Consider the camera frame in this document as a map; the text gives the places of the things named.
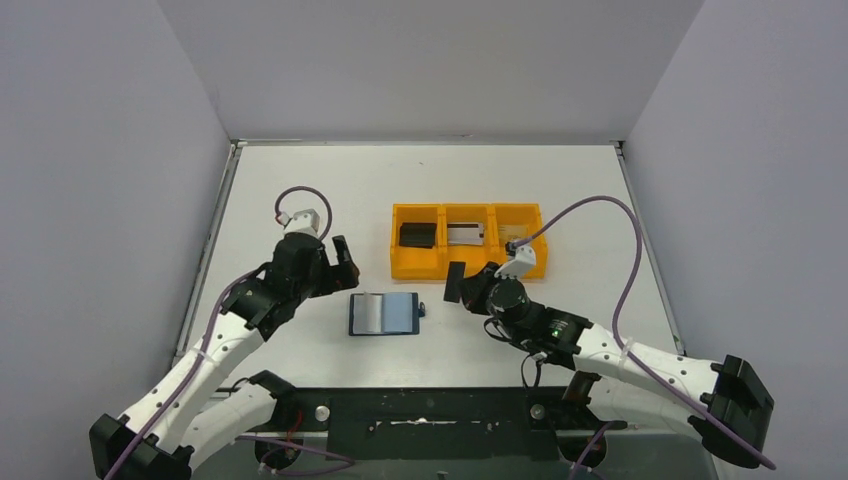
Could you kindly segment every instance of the tabletop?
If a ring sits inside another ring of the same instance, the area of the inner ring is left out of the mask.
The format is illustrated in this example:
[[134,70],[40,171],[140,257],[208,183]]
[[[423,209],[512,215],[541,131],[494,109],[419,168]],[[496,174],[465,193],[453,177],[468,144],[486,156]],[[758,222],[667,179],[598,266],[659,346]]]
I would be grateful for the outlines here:
[[[223,217],[188,331],[191,342],[206,328],[221,290],[270,260],[282,235],[274,201],[294,185],[315,187],[329,198],[328,238],[346,237],[361,271],[360,286],[304,302],[225,385],[271,370],[299,387],[520,386],[525,354],[490,339],[483,332],[484,317],[443,302],[441,282],[391,278],[392,205],[538,203],[546,221],[590,195],[631,203],[612,146],[247,145],[222,199]],[[296,192],[282,205],[290,214],[306,208],[326,219],[323,205],[309,193]],[[624,212],[612,204],[590,204],[560,220],[546,238],[547,275],[527,282],[530,298],[609,328],[635,251]],[[417,292],[427,307],[420,334],[349,336],[350,293],[362,291]],[[625,337],[677,351],[647,255],[622,312],[621,330]],[[527,370],[532,376],[532,367]],[[570,377],[564,368],[545,366],[542,385],[564,385]]]

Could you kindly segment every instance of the orange storage container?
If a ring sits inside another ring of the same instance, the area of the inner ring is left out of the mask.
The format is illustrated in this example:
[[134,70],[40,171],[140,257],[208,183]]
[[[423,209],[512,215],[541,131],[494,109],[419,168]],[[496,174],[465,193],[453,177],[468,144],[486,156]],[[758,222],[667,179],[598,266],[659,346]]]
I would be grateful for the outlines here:
[[[435,223],[433,248],[402,247],[400,227],[404,223]],[[449,223],[483,225],[482,245],[448,245]],[[504,263],[507,241],[526,237],[542,227],[537,204],[395,204],[392,214],[390,257],[392,278],[398,280],[444,280],[450,262],[465,262],[466,275],[480,271],[487,262]],[[544,235],[532,243],[536,268],[525,278],[544,278],[548,246]]]

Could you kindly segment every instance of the bolt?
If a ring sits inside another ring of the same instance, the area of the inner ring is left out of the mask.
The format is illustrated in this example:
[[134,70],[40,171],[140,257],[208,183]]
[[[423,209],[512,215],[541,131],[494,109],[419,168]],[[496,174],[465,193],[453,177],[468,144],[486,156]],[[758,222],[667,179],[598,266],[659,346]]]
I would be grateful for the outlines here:
[[538,403],[536,405],[533,405],[532,407],[530,407],[530,417],[534,420],[541,420],[545,418],[545,407],[539,405]]
[[329,408],[324,405],[320,405],[315,409],[315,420],[318,420],[319,422],[326,422],[328,418],[330,418]]

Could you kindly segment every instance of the purple cable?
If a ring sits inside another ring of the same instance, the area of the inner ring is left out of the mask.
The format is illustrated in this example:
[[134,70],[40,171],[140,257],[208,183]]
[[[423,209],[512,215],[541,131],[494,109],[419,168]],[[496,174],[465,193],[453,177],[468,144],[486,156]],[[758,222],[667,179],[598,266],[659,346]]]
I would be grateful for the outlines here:
[[[255,271],[245,273],[244,275],[235,279],[232,283],[227,285],[227,288],[221,292],[221,295],[218,296],[218,300],[215,301],[215,306],[212,308],[212,315],[209,318],[209,323],[206,324],[206,332],[203,334],[203,341],[200,344],[200,351],[206,353],[206,350],[209,349],[209,344],[212,342],[212,332],[215,330],[215,322],[218,320],[218,312],[221,310],[221,303],[224,302],[224,298],[226,298],[227,294],[232,290],[233,287],[241,283],[247,277],[253,275]],[[115,460],[115,463],[112,464],[112,468],[109,469],[109,473],[103,477],[103,480],[112,480],[121,467],[124,465],[124,462],[127,461],[130,454],[132,454],[133,450],[144,440],[144,437],[147,435],[147,432],[153,428],[153,425],[156,425],[156,422],[162,418],[162,415],[165,414],[165,411],[170,408],[171,404],[174,403],[181,393],[186,389],[189,383],[194,379],[194,376],[197,374],[197,371],[200,370],[200,365],[203,364],[203,355],[197,354],[197,358],[194,359],[194,363],[191,364],[191,369],[188,371],[188,374],[183,378],[183,381],[177,385],[177,388],[174,392],[162,402],[162,406],[150,417],[150,420],[141,427],[141,430],[133,437],[132,441],[127,445],[127,448],[121,452],[121,455],[118,456],[118,459]]]
[[[627,300],[627,295],[630,294],[630,289],[633,288],[633,282],[636,281],[636,274],[639,272],[639,264],[642,263],[642,227],[639,225],[639,219],[636,218],[636,214],[633,213],[633,211],[630,209],[630,207],[627,206],[627,204],[615,197],[610,197],[608,195],[594,195],[591,197],[584,198],[583,200],[580,200],[574,205],[571,205],[570,207],[561,211],[559,214],[557,214],[557,216],[552,218],[551,221],[546,223],[545,226],[543,226],[538,232],[534,233],[533,235],[527,238],[514,242],[514,246],[517,248],[521,245],[526,245],[532,242],[533,240],[538,238],[539,235],[543,234],[545,230],[547,230],[554,223],[556,223],[557,220],[559,220],[569,212],[587,203],[599,201],[611,202],[621,207],[621,209],[624,210],[624,213],[626,213],[627,216],[630,217],[630,223],[633,225],[633,232],[636,234],[636,258],[633,262],[633,269],[630,271],[630,276],[627,278],[627,284],[624,286],[624,291],[621,292],[621,297],[619,297],[618,303],[615,305],[615,310],[612,314],[612,334],[615,338],[615,343],[617,343],[618,347],[623,350],[624,341],[621,339],[621,334],[618,331],[618,320],[619,317],[621,317],[621,310],[624,308],[624,302]],[[725,424],[721,423],[717,418],[712,416],[710,412],[708,412],[707,409],[700,405],[698,402],[692,400],[691,398],[687,397],[679,390],[671,386],[670,383],[668,383],[664,378],[659,376],[657,372],[655,372],[651,367],[649,367],[645,362],[643,362],[639,357],[637,357],[632,351],[627,352],[627,357],[633,360],[633,363],[638,365],[639,368],[641,368],[645,373],[647,373],[649,377],[656,380],[657,383],[659,383],[663,388],[668,390],[681,402],[685,403],[687,406],[689,406],[689,408],[704,417],[704,419],[709,422],[710,425],[716,427],[721,433],[733,440],[734,443],[742,447],[746,452],[750,453],[754,458],[757,459],[757,461],[763,464],[766,468],[768,468],[769,470],[777,469],[777,466],[774,464],[774,462],[769,460],[765,455],[762,454],[762,452],[754,448],[742,437],[734,433],[733,430],[727,428]]]
[[283,193],[280,194],[279,197],[277,197],[277,201],[274,202],[274,212],[277,214],[278,217],[282,213],[282,211],[280,210],[280,204],[283,202],[283,198],[285,198],[286,195],[292,192],[314,193],[318,198],[321,199],[322,202],[324,202],[324,207],[327,208],[327,225],[324,227],[324,231],[321,232],[321,235],[318,235],[318,240],[324,241],[324,237],[326,237],[327,233],[330,232],[330,226],[333,224],[333,209],[332,207],[330,207],[330,201],[327,200],[327,197],[325,197],[323,193],[319,192],[318,190],[312,187],[298,185],[295,187],[287,188],[285,191],[283,191]]
[[[601,437],[604,436],[604,432],[609,430],[609,428],[611,426],[612,426],[612,422],[607,422],[607,423],[604,424],[603,427],[599,428],[598,431],[595,432],[595,436],[592,437],[591,440],[589,440],[589,443],[586,445],[586,448],[584,448],[583,451],[580,452],[580,456],[577,457],[577,461],[574,462],[571,465],[571,473],[568,474],[568,480],[574,479],[574,476],[577,475],[577,470],[579,468],[582,467],[582,468],[586,468],[588,470],[587,467],[583,467],[583,460],[586,460],[586,456],[589,455],[590,451],[592,451],[592,447],[594,447],[595,444],[598,443],[601,440]],[[594,473],[598,478],[601,478],[601,480],[603,480],[603,477],[601,475],[595,473],[592,470],[590,470],[590,472]]]
[[254,442],[265,442],[265,443],[270,443],[272,445],[278,445],[278,446],[282,447],[282,448],[278,448],[276,450],[271,450],[270,452],[265,453],[265,455],[262,455],[262,458],[259,459],[259,461],[260,461],[260,463],[263,463],[263,464],[265,463],[265,460],[268,459],[268,457],[270,457],[274,453],[279,452],[280,450],[285,449],[285,448],[293,448],[295,450],[301,450],[301,451],[304,451],[304,452],[307,452],[307,453],[312,453],[312,454],[315,454],[315,455],[321,455],[321,456],[324,456],[324,457],[330,457],[332,459],[341,460],[341,461],[345,462],[344,465],[335,465],[335,466],[332,466],[332,467],[321,468],[321,469],[318,469],[318,470],[293,471],[293,472],[289,472],[289,471],[286,471],[286,470],[277,471],[277,475],[282,475],[282,476],[286,476],[286,477],[314,477],[314,476],[317,476],[317,475],[326,475],[328,473],[338,472],[339,470],[344,470],[346,468],[350,468],[356,463],[356,461],[354,459],[352,459],[350,457],[345,457],[344,455],[339,455],[337,453],[327,452],[327,451],[324,451],[324,450],[321,450],[321,449],[318,449],[318,448],[307,447],[306,445],[299,445],[297,443],[287,442],[285,440],[280,440],[278,438],[260,437],[260,436],[257,436],[257,435],[239,435],[238,437],[236,437],[236,440],[250,440],[250,441],[254,441]]

